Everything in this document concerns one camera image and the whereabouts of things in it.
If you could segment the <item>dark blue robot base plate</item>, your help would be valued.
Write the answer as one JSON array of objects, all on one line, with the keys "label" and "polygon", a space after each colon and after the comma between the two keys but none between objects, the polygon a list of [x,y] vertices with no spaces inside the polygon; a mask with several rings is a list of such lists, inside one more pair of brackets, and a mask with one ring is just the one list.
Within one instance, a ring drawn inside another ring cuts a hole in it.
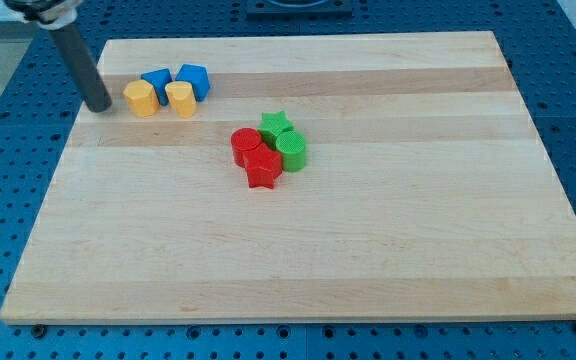
[{"label": "dark blue robot base plate", "polygon": [[247,19],[272,16],[348,16],[353,12],[353,5],[353,0],[247,0],[245,13]]}]

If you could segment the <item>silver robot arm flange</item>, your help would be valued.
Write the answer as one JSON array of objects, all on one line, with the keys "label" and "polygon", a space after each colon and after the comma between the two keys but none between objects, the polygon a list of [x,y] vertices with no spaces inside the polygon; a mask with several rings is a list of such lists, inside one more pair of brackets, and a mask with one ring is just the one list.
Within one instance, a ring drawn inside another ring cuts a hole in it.
[{"label": "silver robot arm flange", "polygon": [[22,23],[35,23],[45,30],[58,30],[77,19],[83,0],[4,0],[12,16]]}]

